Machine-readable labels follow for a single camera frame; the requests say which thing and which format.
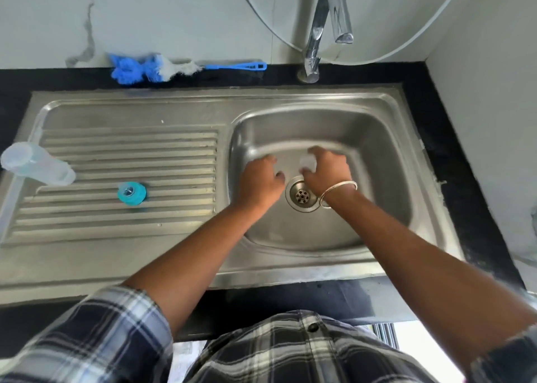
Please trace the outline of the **person's right forearm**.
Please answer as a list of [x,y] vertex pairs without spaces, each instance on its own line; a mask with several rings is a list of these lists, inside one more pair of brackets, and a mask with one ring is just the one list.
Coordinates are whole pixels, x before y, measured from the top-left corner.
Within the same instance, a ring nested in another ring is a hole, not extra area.
[[537,310],[426,242],[358,191],[332,209],[366,243],[431,336],[474,383],[537,383]]

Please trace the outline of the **person's right hand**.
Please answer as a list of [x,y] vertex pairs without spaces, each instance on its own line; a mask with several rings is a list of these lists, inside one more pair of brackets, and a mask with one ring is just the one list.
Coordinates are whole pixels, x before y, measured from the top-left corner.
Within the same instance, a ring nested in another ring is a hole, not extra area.
[[315,196],[319,197],[329,186],[338,182],[353,181],[344,155],[335,154],[320,146],[309,148],[308,154],[313,154],[317,159],[316,180],[314,183],[305,183]]

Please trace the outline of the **person's left forearm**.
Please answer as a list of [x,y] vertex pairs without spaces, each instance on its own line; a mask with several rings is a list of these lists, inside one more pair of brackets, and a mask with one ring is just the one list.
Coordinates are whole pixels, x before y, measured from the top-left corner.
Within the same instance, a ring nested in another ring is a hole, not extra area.
[[145,291],[160,308],[175,337],[230,252],[273,204],[270,199],[230,204],[122,285]]

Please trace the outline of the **person's left hand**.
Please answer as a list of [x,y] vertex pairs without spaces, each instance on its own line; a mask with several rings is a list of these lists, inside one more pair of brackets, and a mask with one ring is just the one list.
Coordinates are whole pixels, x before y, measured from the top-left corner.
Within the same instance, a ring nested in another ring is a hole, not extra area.
[[239,205],[263,215],[275,204],[284,192],[273,189],[276,162],[274,155],[266,155],[246,164],[239,179]]

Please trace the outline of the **metal sink drain strainer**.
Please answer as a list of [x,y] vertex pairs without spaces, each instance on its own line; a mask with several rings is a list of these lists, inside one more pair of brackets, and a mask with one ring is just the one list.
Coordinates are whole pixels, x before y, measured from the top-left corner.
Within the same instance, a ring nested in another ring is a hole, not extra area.
[[302,175],[289,180],[284,192],[287,203],[300,213],[312,213],[319,209],[319,198],[305,184]]

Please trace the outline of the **clear plastic bottle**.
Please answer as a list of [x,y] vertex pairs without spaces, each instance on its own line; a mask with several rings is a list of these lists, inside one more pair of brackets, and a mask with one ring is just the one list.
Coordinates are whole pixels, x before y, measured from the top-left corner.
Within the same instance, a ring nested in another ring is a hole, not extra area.
[[48,186],[71,185],[76,173],[67,163],[54,158],[38,144],[15,142],[0,155],[3,169],[16,176],[31,178]]

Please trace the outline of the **stainless steel sink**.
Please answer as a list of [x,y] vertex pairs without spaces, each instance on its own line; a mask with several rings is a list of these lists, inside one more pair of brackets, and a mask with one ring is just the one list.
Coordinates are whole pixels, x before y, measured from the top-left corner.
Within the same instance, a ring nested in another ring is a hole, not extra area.
[[[299,176],[319,145],[342,154],[360,191],[464,259],[440,185],[398,86],[35,92],[16,136],[70,163],[76,180],[0,183],[0,306],[79,297],[117,284],[237,197],[247,162],[276,156]],[[117,186],[147,198],[128,206]],[[212,290],[384,275],[332,210],[284,194],[220,267]]]

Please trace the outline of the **plaid shirt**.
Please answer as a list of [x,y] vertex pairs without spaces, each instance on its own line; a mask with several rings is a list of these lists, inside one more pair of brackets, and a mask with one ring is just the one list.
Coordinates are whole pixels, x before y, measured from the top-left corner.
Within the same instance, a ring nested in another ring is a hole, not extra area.
[[[0,383],[167,383],[168,321],[143,290],[104,288],[31,339]],[[412,356],[312,311],[277,314],[205,346],[184,383],[439,383]]]

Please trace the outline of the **chrome faucet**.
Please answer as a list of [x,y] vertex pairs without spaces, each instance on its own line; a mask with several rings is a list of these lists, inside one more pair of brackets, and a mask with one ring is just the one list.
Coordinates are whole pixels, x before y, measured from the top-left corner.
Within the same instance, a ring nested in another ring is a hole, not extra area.
[[331,17],[335,43],[353,43],[352,24],[346,0],[318,0],[304,51],[304,63],[298,73],[298,78],[303,83],[313,84],[319,80],[321,62],[319,46],[328,16]]

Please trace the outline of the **blue bottle brush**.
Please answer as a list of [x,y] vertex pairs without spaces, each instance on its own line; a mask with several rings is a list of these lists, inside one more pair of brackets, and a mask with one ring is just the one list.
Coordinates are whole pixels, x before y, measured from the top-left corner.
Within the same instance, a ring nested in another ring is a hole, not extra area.
[[267,69],[267,63],[262,61],[198,65],[192,60],[174,63],[162,54],[152,54],[143,60],[110,54],[109,59],[113,64],[111,77],[124,86],[132,86],[145,80],[151,83],[164,83],[171,81],[178,74],[193,76],[204,70],[226,69],[261,72]]

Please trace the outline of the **thin metal bangle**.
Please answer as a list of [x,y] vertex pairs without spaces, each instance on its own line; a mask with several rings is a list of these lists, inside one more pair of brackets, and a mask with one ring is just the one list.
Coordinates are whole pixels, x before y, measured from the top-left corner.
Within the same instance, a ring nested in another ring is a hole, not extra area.
[[332,209],[332,203],[338,197],[341,195],[347,196],[358,189],[357,182],[351,180],[341,181],[331,185],[319,196],[319,207],[327,210]]

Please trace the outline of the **teal bottle cap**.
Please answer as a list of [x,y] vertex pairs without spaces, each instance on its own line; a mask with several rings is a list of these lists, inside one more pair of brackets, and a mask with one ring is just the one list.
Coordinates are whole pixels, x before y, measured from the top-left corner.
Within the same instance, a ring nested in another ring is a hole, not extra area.
[[123,182],[117,186],[117,198],[128,206],[138,206],[147,198],[147,190],[141,183]]

